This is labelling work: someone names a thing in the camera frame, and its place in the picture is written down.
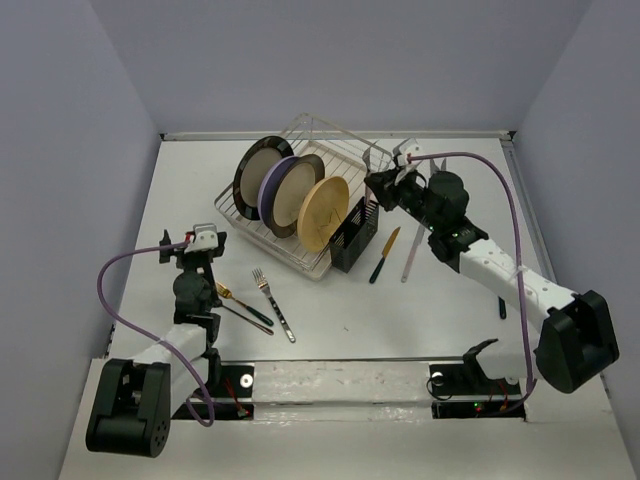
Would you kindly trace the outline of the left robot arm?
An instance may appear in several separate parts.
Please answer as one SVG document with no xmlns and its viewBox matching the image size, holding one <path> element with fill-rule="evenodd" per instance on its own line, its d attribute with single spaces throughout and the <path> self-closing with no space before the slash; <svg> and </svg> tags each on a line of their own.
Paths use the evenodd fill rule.
<svg viewBox="0 0 640 480">
<path fill-rule="evenodd" d="M 98 296 L 116 323 L 152 344 L 103 365 L 85 434 L 89 451 L 155 458 L 181 407 L 202 426 L 213 425 L 211 393 L 221 383 L 221 359 L 214 343 L 221 318 L 213 311 L 220 301 L 212 263 L 223 255 L 226 239 L 214 224 L 204 223 L 187 231 L 182 242 L 164 236 L 154 247 L 160 263 L 174 261 L 180 271 L 172 286 L 173 324 L 162 335 L 124 319 L 105 295 Z"/>
</svg>

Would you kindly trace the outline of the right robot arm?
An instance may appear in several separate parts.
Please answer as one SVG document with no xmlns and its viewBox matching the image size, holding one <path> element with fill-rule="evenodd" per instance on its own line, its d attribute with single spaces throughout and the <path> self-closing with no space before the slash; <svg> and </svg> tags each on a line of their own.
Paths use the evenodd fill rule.
<svg viewBox="0 0 640 480">
<path fill-rule="evenodd" d="M 493 352 L 460 368 L 462 384 L 482 392 L 497 379 L 543 379 L 570 394 L 620 357 L 605 298 L 579 294 L 518 264 L 466 216 L 469 194 L 462 179 L 439 171 L 424 178 L 399 168 L 370 173 L 367 187 L 387 211 L 401 208 L 430 233 L 434 256 L 520 312 L 523 361 Z"/>
</svg>

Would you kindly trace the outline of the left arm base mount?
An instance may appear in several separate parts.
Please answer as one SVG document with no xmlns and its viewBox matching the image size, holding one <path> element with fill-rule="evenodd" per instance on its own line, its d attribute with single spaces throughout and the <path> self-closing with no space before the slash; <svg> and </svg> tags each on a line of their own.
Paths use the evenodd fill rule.
<svg viewBox="0 0 640 480">
<path fill-rule="evenodd" d="M 209 387 L 216 420 L 245 421 L 254 418 L 255 368 L 249 364 L 223 364 L 221 378 Z"/>
</svg>

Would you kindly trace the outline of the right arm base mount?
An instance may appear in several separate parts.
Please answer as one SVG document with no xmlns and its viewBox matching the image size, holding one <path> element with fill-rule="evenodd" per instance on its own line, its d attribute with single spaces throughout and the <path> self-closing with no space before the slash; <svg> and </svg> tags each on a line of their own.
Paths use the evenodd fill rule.
<svg viewBox="0 0 640 480">
<path fill-rule="evenodd" d="M 478 363 L 478 355 L 496 342 L 489 339 L 470 347 L 457 363 L 429 367 L 425 387 L 434 419 L 526 419 L 520 387 L 504 378 L 489 379 Z"/>
</svg>

